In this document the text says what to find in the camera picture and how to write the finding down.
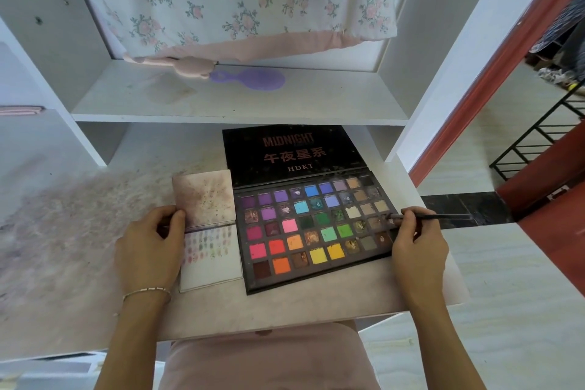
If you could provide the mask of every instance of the bracelet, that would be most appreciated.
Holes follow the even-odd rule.
[[[168,299],[171,300],[171,297],[172,297],[171,292],[168,291],[167,289],[165,289],[163,287],[148,287],[148,288],[141,288],[140,290],[134,290],[133,292],[130,292],[130,293],[124,295],[122,297],[122,302],[124,302],[128,296],[135,295],[136,293],[153,292],[153,291],[165,292],[166,294],[168,294]]]

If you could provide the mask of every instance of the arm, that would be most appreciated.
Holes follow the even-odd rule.
[[[449,246],[437,220],[417,221],[413,211],[434,213],[420,207],[404,211],[399,235],[392,247],[396,279],[417,327],[430,390],[486,390],[479,373],[451,322],[443,298],[443,272]]]
[[[181,268],[185,233],[185,212],[175,210],[151,210],[117,240],[115,265],[124,294],[149,287],[171,289]],[[162,239],[156,227],[170,215],[168,237]],[[95,390],[152,388],[158,327],[167,302],[168,295],[158,290],[128,296]]]

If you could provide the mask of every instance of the pink fabric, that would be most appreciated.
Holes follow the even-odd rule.
[[[172,345],[160,390],[376,389],[359,335],[337,324]]]
[[[210,61],[232,59],[249,62],[256,59],[317,53],[361,43],[362,39],[334,31],[286,32],[272,36],[249,36],[246,39],[217,44],[199,45],[193,43],[172,46],[162,49],[154,56],[174,58],[193,56]]]

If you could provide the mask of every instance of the marble tabletop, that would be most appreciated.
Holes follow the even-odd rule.
[[[50,115],[44,133],[18,119],[18,142],[0,147],[12,156],[0,167],[0,360],[107,348],[122,296],[113,243],[129,221],[173,203],[172,175],[226,168],[225,126],[134,124],[110,165],[96,168]],[[367,127],[346,130],[398,208],[422,204],[399,159],[384,163]],[[451,256],[443,291],[449,304],[469,298]],[[175,291],[160,340],[405,309],[386,258],[252,296],[243,279]]]

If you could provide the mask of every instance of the pink eyeshadow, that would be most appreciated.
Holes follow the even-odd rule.
[[[287,219],[282,221],[282,229],[285,233],[290,233],[293,231],[297,231],[298,227],[296,226],[295,219]]]
[[[255,239],[260,239],[262,237],[262,229],[258,225],[255,227],[248,227],[246,229],[246,234],[249,241],[254,241]]]
[[[250,256],[252,259],[263,258],[266,256],[266,246],[264,244],[254,244],[250,246]]]

